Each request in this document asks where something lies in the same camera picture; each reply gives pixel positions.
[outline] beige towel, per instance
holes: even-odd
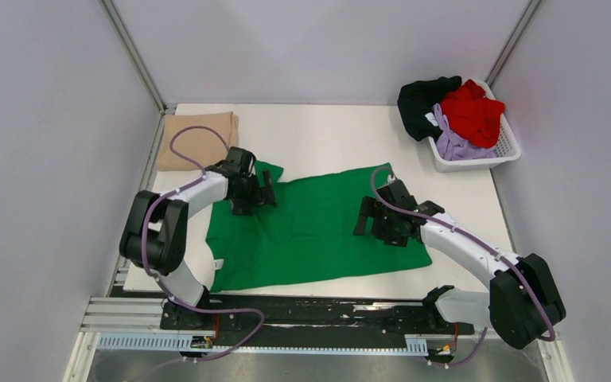
[[[219,133],[229,146],[238,146],[238,116],[232,112],[207,115],[166,115],[165,130],[156,159],[159,171],[198,170],[196,165],[179,158],[169,149],[169,141],[179,131],[189,126],[206,126]],[[190,130],[179,135],[174,148],[210,166],[226,158],[226,148],[216,135],[206,130]]]

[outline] white laundry basket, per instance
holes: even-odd
[[[491,89],[485,82],[474,80],[479,86],[486,91],[486,96],[490,99],[495,99]],[[430,147],[432,148],[432,155],[434,156],[434,167],[440,173],[450,173],[452,171],[464,171],[464,170],[479,170],[479,169],[492,169],[500,163],[515,161],[521,156],[521,148],[519,143],[516,142],[514,133],[507,123],[507,119],[502,114],[500,118],[500,138],[498,138],[496,144],[496,156],[497,158],[483,158],[483,159],[466,159],[463,161],[446,161],[439,155],[437,151],[437,145],[432,137],[428,137],[430,141]]]

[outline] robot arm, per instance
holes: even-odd
[[[151,216],[152,224],[161,222],[159,230],[150,227],[146,250],[149,266],[177,298],[196,306],[206,288],[185,264],[186,228],[188,220],[214,202],[229,200],[236,215],[251,215],[251,209],[260,205],[277,205],[273,193],[270,171],[263,171],[263,184],[253,173],[255,156],[237,147],[231,147],[225,160],[205,169],[201,181],[193,187],[179,191],[157,206]],[[139,267],[142,264],[142,224],[146,211],[158,199],[150,191],[137,193],[121,236],[120,254]]]
[[[251,215],[251,210],[260,205],[277,205],[270,172],[263,172],[261,186],[253,173],[254,162],[252,153],[232,147],[225,160],[206,169],[201,181],[186,190],[177,190],[174,196],[159,204],[151,216],[151,224],[162,224],[159,230],[149,227],[147,232],[149,266],[177,299],[190,306],[198,306],[208,292],[189,268],[181,265],[188,219],[206,206],[222,200],[231,202],[236,215]],[[418,205],[399,180],[391,181],[377,191],[397,208],[456,225],[453,218],[435,203],[426,201]],[[140,267],[143,266],[142,225],[147,210],[158,198],[158,194],[149,191],[137,194],[120,240],[121,255]],[[455,229],[396,212],[373,197],[362,200],[355,235],[365,234],[368,218],[373,219],[372,234],[386,244],[406,246],[409,239],[418,240],[451,257],[486,285],[489,293],[467,292],[452,286],[430,292],[423,301],[434,302],[447,322],[492,326],[505,342],[517,349],[541,336],[547,327],[527,291],[521,288],[515,273],[509,269],[509,264],[524,275],[552,324],[560,322],[566,315],[547,263],[535,254],[520,257],[511,252],[501,252],[493,257]],[[501,257],[509,260],[507,264],[499,261]]]
[[[455,260],[488,288],[489,293],[468,292],[452,286],[433,290],[439,294],[434,304],[446,321],[492,326],[505,342],[517,349],[539,338],[547,327],[510,266],[516,267],[528,281],[552,324],[564,319],[565,307],[544,259],[536,254],[521,257],[506,251],[492,256],[482,245],[459,233],[457,223],[442,207],[431,201],[418,205],[399,180],[377,191],[397,208],[432,216],[453,228],[396,212],[375,198],[365,197],[355,235],[364,234],[367,219],[371,217],[372,234],[376,238],[398,246],[406,246],[408,239],[415,239]]]

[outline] white tabletop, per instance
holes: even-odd
[[[233,111],[239,116],[239,145],[265,162],[284,167],[280,181],[376,166],[390,162],[419,203],[441,205],[460,226],[497,247],[511,250],[502,211],[488,170],[438,173],[427,141],[416,142],[404,130],[397,107],[180,104],[177,115]],[[191,181],[197,172],[158,172],[154,191]],[[211,206],[189,221],[185,262],[208,287],[213,257],[204,239]],[[485,291],[473,275],[441,252],[428,248],[432,265],[381,275],[346,277],[286,286],[265,286],[248,294],[331,297],[423,298],[435,287],[454,285]],[[143,269],[131,266],[126,290],[158,290]]]

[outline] purple shirt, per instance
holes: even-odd
[[[467,139],[462,138],[449,126],[449,120],[442,113],[442,105],[436,103],[432,112],[437,120],[442,134],[437,139],[437,151],[446,161],[461,161],[463,159],[497,158],[495,147],[485,149],[474,146]]]

